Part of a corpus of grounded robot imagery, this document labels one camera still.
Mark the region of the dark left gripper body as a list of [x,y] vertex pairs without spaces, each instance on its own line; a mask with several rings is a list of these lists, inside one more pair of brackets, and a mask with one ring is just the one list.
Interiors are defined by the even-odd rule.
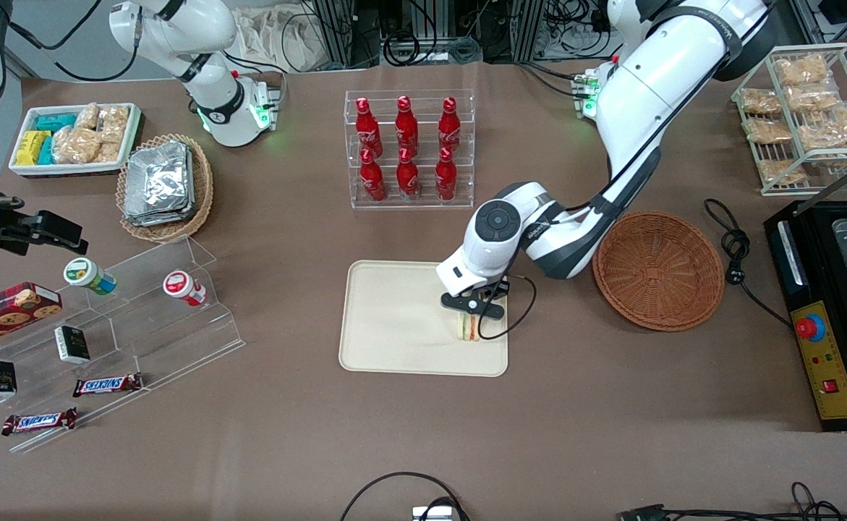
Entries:
[[490,290],[470,290],[459,296],[452,296],[446,292],[440,295],[440,303],[446,309],[496,321],[501,320],[506,313],[502,305],[495,304],[490,299]]

